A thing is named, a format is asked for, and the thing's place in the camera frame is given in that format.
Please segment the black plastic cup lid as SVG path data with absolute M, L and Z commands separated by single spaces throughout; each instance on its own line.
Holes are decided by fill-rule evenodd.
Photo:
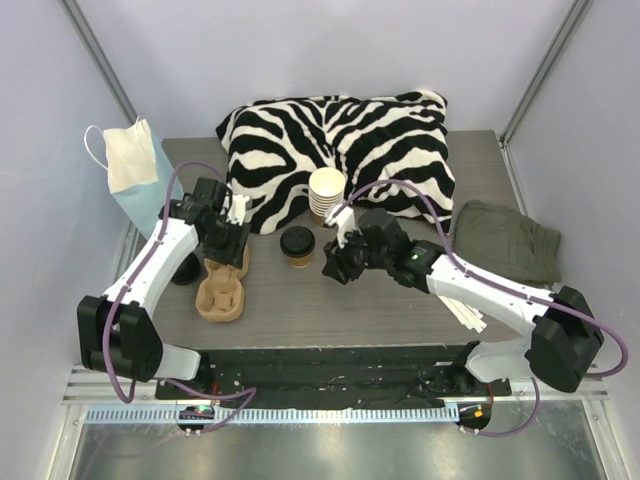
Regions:
M 290 258 L 308 256 L 315 248 L 315 235 L 304 226 L 292 226 L 283 231 L 279 240 L 280 249 Z

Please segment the light blue paper bag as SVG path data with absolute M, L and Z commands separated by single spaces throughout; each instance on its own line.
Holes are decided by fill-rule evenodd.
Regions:
M 98 132 L 104 141 L 103 161 L 89 146 L 89 134 Z M 179 181 L 172 180 L 174 167 L 148 121 L 138 117 L 128 128 L 87 127 L 83 137 L 89 156 L 106 171 L 109 192 L 129 220 L 146 239 L 159 220 L 159 212 L 171 191 L 173 199 L 183 196 Z

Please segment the brown paper cup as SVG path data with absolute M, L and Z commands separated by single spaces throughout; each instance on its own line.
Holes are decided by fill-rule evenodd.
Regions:
M 304 268 L 309 265 L 313 260 L 314 254 L 309 253 L 304 256 L 289 256 L 286 255 L 286 259 L 294 268 Z

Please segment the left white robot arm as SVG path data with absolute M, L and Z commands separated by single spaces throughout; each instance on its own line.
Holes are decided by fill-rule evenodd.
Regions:
M 209 357 L 164 343 L 152 322 L 164 290 L 184 263 L 200 265 L 195 250 L 226 266 L 244 266 L 251 200 L 213 178 L 164 202 L 154 230 L 125 273 L 100 296 L 77 307 L 82 365 L 133 382 L 177 381 L 190 398 L 205 397 L 213 385 Z

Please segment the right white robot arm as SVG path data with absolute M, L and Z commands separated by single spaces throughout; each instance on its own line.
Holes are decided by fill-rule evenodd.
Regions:
M 553 292 L 483 270 L 436 243 L 410 239 L 382 209 L 357 217 L 350 207 L 334 207 L 323 223 L 337 231 L 324 247 L 324 276 L 346 285 L 366 270 L 382 270 L 403 287 L 462 302 L 518 333 L 513 340 L 468 346 L 451 371 L 462 394 L 495 380 L 529 377 L 573 393 L 604 343 L 576 289 Z

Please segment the stack of black lids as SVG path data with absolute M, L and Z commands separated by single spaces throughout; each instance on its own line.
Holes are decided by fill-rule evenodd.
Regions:
M 189 285 L 199 279 L 201 270 L 200 259 L 196 254 L 190 253 L 178 266 L 171 282 L 179 286 Z

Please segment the brown cardboard cup carrier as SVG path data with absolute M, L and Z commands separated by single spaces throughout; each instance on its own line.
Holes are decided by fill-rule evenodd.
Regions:
M 199 285 L 195 300 L 195 307 L 204 320 L 210 323 L 227 323 L 242 315 L 245 289 L 241 280 L 249 269 L 249 246 L 245 247 L 242 259 L 241 268 L 204 259 L 206 277 Z

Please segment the stack of paper cups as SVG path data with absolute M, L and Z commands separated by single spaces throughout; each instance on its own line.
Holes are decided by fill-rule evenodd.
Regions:
M 324 216 L 344 196 L 346 178 L 331 167 L 315 170 L 309 177 L 309 208 L 315 223 L 323 225 Z

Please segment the zebra print pillow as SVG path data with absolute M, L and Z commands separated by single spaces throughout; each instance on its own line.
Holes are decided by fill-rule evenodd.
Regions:
M 456 180 L 447 107 L 430 90 L 258 100 L 232 110 L 216 135 L 228 157 L 228 184 L 251 198 L 254 234 L 271 234 L 307 212 L 309 177 L 322 167 L 343 173 L 346 197 L 372 187 L 358 206 L 449 229 Z

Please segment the bundle of white wrapped straws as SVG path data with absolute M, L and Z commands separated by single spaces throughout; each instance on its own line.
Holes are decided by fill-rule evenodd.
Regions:
M 439 299 L 458 322 L 468 330 L 482 333 L 486 329 L 487 324 L 483 321 L 483 314 L 480 311 L 448 297 L 439 296 Z

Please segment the olive green cloth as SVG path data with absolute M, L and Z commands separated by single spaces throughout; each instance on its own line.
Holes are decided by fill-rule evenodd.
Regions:
M 460 210 L 453 250 L 462 259 L 509 280 L 550 287 L 562 280 L 561 233 L 509 207 L 470 200 Z

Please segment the aluminium frame rail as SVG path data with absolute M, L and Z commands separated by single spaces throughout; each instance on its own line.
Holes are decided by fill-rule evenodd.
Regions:
M 531 385 L 535 381 L 543 399 L 567 400 L 567 399 L 595 399 L 607 398 L 606 385 L 597 374 L 581 373 L 575 369 L 562 365 L 548 366 L 532 364 L 525 377 L 497 378 L 491 382 L 491 387 L 486 388 L 480 384 L 471 388 L 467 393 L 461 387 L 453 385 L 445 386 L 446 377 L 454 374 L 462 375 L 466 372 L 464 366 L 454 366 L 451 362 L 438 362 L 431 369 L 410 366 L 405 370 L 405 375 L 394 380 L 394 375 L 400 375 L 400 369 L 395 367 L 386 369 L 380 362 L 366 364 L 360 370 L 364 375 L 358 380 L 354 373 L 348 374 L 345 367 L 331 367 L 331 373 L 321 373 L 320 363 L 309 365 L 311 372 L 304 373 L 302 365 L 286 365 L 275 363 L 273 365 L 258 363 L 233 363 L 223 364 L 217 362 L 210 365 L 212 380 L 216 382 L 221 395 L 231 395 L 248 388 L 251 379 L 260 385 L 258 393 L 266 395 L 268 392 L 293 391 L 296 385 L 294 379 L 302 377 L 309 380 L 312 374 L 319 374 L 319 385 L 316 389 L 326 394 L 336 393 L 344 397 L 353 389 L 361 391 L 359 397 L 364 394 L 377 391 L 389 392 L 396 387 L 414 382 L 417 384 L 417 392 L 444 401 L 453 401 L 463 398 L 481 398 L 490 394 L 494 397 L 532 397 L 534 388 Z M 192 382 L 183 380 L 182 387 L 174 382 L 170 383 L 165 378 L 152 379 L 148 382 L 134 382 L 131 379 L 111 379 L 105 372 L 89 370 L 76 366 L 72 369 L 67 386 L 63 394 L 63 402 L 66 404 L 118 404 L 125 396 L 131 396 L 134 403 L 143 401 L 170 401 L 172 399 L 190 399 L 196 386 Z

